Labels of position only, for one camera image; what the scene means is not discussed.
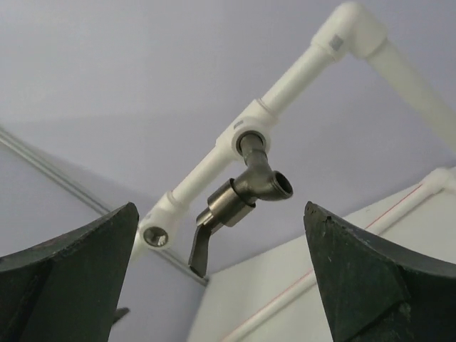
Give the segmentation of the white PVC pipe frame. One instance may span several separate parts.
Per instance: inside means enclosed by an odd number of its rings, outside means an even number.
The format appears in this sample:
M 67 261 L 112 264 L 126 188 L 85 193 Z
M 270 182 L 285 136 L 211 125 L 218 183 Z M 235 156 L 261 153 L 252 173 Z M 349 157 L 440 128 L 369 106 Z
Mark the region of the white PVC pipe frame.
M 455 111 L 442 99 L 440 94 L 419 74 L 406 57 L 388 39 L 387 28 L 362 4 L 344 2 L 331 13 L 324 24 L 316 32 L 310 46 L 297 61 L 284 73 L 280 79 L 260 98 L 253 100 L 216 139 L 214 147 L 199 162 L 199 164 L 173 190 L 167 191 L 144 216 L 138 224 L 138 232 L 132 257 L 140 246 L 149 249 L 165 250 L 169 248 L 179 228 L 180 221 L 187 213 L 192 202 L 210 185 L 216 176 L 235 160 L 247 160 L 242 154 L 241 143 L 247 138 L 258 138 L 259 157 L 266 157 L 271 147 L 269 133 L 279 122 L 279 116 L 289 105 L 331 64 L 340 61 L 347 53 L 368 63 L 388 85 L 412 109 L 417 111 L 433 132 L 442 141 L 455 150 Z M 448 183 L 452 172 L 447 169 L 436 169 L 410 188 L 409 193 L 394 206 L 382 213 L 368 225 L 370 232 L 384 233 L 393 224 L 416 209 L 428 198 L 446 189 L 442 187 Z M 228 217 L 228 209 L 234 209 L 234 204 L 240 204 L 240 190 L 236 190 L 236 201 L 225 202 L 228 195 L 235 194 L 235 181 L 229 181 L 222 187 L 220 195 L 209 201 L 208 207 L 198 219 L 202 221 L 202 228 L 215 228 L 213 223 L 228 227 L 232 218 Z M 164 242 L 154 244 L 146 239 L 149 233 L 163 231 Z M 228 323 L 222 323 L 220 328 L 211 328 L 203 332 L 204 318 L 209 318 L 209 306 L 202 306 L 193 323 L 189 340 L 187 341 L 247 341 L 253 332 L 272 322 L 294 302 L 302 302 L 308 292 L 316 286 L 316 277 L 313 269 L 306 269 L 306 273 L 290 284 L 286 289 L 268 303 L 264 303 L 259 310 L 240 323 L 226 336 L 216 336 L 222 328 L 229 328 Z

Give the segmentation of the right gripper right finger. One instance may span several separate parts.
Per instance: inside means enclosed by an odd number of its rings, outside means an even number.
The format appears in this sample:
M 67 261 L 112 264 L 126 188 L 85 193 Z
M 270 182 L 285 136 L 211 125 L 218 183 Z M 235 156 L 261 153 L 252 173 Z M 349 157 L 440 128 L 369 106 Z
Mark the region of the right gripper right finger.
M 333 341 L 454 341 L 455 265 L 313 202 L 304 230 Z

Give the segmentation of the white work board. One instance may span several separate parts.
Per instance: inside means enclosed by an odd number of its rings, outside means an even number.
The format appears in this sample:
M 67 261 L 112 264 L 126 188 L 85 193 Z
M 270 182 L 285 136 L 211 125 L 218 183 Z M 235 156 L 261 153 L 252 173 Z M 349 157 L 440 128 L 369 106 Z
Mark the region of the white work board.
M 436 171 L 211 276 L 189 341 L 453 341 L 455 178 Z

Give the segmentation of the dark grey faucet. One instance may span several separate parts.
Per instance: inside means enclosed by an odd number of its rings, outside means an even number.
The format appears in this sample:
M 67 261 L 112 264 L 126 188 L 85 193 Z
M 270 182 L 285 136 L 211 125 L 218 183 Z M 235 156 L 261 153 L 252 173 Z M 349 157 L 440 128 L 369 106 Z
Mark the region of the dark grey faucet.
M 258 200 L 276 202 L 292 197 L 291 183 L 271 169 L 266 145 L 256 132 L 247 132 L 238 140 L 246 170 L 227 180 L 207 199 L 207 207 L 196 218 L 196 231 L 188 265 L 198 277 L 207 273 L 209 240 L 221 227 L 233 227 L 256 207 Z

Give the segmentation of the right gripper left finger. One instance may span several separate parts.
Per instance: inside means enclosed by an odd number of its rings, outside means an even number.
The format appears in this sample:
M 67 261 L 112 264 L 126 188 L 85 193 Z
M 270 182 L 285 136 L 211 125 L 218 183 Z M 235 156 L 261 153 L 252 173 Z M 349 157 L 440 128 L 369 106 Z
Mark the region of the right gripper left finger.
M 129 202 L 1 258 L 2 341 L 107 341 L 139 214 Z

